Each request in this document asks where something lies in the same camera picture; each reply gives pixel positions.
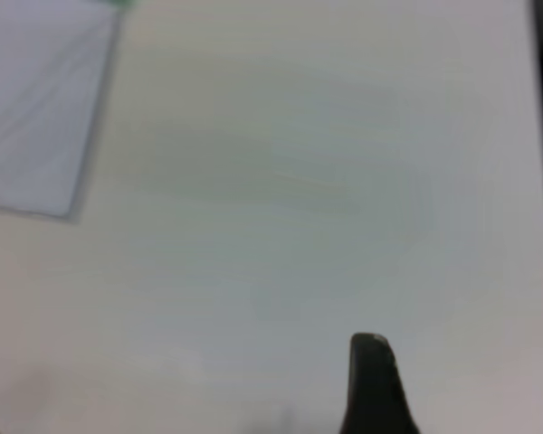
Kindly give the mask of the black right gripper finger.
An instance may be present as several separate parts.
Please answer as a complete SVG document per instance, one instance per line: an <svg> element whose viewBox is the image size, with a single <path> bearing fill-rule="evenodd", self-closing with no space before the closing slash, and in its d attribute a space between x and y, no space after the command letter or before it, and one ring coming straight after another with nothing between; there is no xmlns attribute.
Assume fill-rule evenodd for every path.
<svg viewBox="0 0 543 434"><path fill-rule="evenodd" d="M378 334L350 339L347 407L341 434L418 434L394 351Z"/></svg>

